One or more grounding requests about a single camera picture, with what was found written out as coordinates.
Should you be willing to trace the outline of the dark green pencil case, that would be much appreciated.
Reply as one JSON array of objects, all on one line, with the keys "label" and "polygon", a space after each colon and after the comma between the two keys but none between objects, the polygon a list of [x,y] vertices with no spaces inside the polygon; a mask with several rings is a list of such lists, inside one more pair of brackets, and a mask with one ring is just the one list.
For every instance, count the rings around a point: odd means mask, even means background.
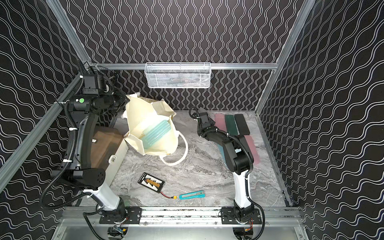
[{"label": "dark green pencil case", "polygon": [[227,128],[227,133],[233,136],[239,134],[234,115],[225,115],[225,124]]}]

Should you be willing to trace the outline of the black pencil case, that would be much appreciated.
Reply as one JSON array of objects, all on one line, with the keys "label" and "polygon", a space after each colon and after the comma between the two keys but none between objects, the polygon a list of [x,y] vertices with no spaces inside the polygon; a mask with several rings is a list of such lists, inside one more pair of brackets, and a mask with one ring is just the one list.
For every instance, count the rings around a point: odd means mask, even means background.
[{"label": "black pencil case", "polygon": [[240,135],[250,135],[251,132],[243,114],[236,114],[235,121]]}]

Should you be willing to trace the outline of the cream canvas tote bag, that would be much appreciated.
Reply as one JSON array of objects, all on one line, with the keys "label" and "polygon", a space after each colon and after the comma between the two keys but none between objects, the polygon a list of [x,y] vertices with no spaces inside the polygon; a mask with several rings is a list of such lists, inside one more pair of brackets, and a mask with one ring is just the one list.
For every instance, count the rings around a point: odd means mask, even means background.
[{"label": "cream canvas tote bag", "polygon": [[[189,144],[175,127],[176,112],[165,100],[144,98],[139,93],[127,95],[127,98],[129,102],[123,113],[128,125],[125,141],[143,156],[158,156],[165,165],[175,166],[183,162]],[[177,150],[179,138],[185,143],[182,157],[175,162],[166,161],[165,158]]]}]

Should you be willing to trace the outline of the teal pencil case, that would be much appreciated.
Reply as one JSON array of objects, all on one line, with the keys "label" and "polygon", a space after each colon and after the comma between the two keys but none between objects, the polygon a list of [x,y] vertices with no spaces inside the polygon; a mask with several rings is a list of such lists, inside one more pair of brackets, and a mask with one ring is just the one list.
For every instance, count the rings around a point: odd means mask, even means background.
[{"label": "teal pencil case", "polygon": [[218,149],[220,151],[220,154],[222,156],[222,160],[225,161],[225,154],[224,154],[224,149],[222,146],[218,145]]}]

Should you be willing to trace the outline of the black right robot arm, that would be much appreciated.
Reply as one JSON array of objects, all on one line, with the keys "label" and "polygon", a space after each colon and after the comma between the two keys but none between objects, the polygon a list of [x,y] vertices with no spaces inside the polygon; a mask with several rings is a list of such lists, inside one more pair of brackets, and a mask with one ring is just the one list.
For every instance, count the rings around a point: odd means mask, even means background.
[{"label": "black right robot arm", "polygon": [[251,199],[249,175],[254,168],[253,144],[249,145],[250,130],[244,115],[215,115],[212,119],[204,109],[192,107],[190,117],[198,123],[198,135],[221,146],[224,162],[233,173],[235,182],[234,216],[247,223],[257,205]]}]

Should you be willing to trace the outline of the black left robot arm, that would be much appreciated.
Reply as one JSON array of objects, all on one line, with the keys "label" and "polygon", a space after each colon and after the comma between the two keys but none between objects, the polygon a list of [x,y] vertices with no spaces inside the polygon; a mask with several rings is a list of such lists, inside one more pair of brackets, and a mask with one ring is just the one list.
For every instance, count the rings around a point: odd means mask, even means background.
[{"label": "black left robot arm", "polygon": [[[42,209],[59,209],[87,196],[99,204],[100,212],[122,216],[126,214],[123,201],[106,184],[106,171],[92,167],[91,147],[100,114],[110,110],[118,112],[128,102],[129,99],[124,93],[116,91],[111,95],[74,95],[66,101],[64,111],[69,122],[70,138],[61,166],[53,171],[52,181],[40,196]],[[45,196],[56,182],[82,193],[60,205],[47,204]]]}]

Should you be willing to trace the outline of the translucent green pencil case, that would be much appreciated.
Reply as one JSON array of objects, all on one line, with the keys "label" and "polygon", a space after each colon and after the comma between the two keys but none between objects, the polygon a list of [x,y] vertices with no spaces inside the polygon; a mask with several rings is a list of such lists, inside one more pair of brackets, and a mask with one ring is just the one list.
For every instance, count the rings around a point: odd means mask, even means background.
[{"label": "translucent green pencil case", "polygon": [[158,142],[171,130],[171,125],[167,120],[162,120],[156,124],[152,124],[143,131],[141,141],[144,149],[149,149]]}]

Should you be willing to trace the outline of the teal utility knife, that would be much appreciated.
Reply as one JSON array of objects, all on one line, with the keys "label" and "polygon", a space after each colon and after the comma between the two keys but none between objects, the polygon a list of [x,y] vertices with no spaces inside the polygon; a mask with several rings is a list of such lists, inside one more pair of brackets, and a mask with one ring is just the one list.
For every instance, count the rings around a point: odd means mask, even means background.
[{"label": "teal utility knife", "polygon": [[188,199],[194,199],[194,198],[204,198],[205,196],[206,195],[204,191],[196,191],[196,192],[179,195],[179,199],[188,200]]}]

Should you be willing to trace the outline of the black battery pack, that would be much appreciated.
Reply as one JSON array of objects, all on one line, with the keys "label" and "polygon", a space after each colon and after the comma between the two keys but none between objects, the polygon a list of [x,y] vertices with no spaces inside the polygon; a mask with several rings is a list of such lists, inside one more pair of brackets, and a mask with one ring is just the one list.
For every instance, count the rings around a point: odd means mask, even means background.
[{"label": "black battery pack", "polygon": [[165,185],[165,181],[158,179],[148,173],[143,173],[138,180],[138,184],[156,193],[160,193]]}]

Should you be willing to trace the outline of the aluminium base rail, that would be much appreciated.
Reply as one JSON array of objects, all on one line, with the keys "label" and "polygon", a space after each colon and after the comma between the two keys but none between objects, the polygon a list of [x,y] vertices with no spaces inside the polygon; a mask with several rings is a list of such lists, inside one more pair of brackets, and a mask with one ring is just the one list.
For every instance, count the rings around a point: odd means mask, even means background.
[{"label": "aluminium base rail", "polygon": [[[295,227],[301,223],[297,208],[263,207],[265,227]],[[83,212],[95,210],[94,207],[68,207],[62,218],[63,226],[85,226]],[[122,227],[228,227],[245,228],[250,224],[235,220],[234,211],[224,207],[130,207],[128,220]],[[112,220],[101,220],[101,215],[90,216],[92,226],[106,227],[120,225]]]}]

